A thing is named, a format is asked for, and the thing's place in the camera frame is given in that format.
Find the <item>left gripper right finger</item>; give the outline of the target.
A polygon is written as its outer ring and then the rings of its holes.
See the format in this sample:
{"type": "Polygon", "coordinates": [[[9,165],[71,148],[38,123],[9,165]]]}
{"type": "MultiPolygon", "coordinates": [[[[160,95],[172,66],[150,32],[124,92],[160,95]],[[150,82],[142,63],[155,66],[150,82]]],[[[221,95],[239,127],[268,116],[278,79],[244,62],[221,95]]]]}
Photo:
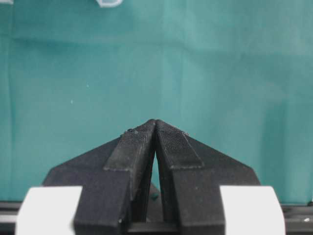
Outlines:
{"type": "Polygon", "coordinates": [[[254,170],[183,131],[156,121],[163,218],[179,228],[224,228],[221,185],[258,186],[254,170]]]}

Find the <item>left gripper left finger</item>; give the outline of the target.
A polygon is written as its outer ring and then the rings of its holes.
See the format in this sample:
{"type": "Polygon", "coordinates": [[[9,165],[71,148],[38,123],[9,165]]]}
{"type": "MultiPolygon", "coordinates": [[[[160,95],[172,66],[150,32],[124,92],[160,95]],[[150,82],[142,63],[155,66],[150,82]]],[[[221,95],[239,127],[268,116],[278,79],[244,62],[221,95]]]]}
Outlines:
{"type": "Polygon", "coordinates": [[[52,168],[44,186],[82,186],[75,228],[123,228],[146,221],[156,121],[52,168]]]}

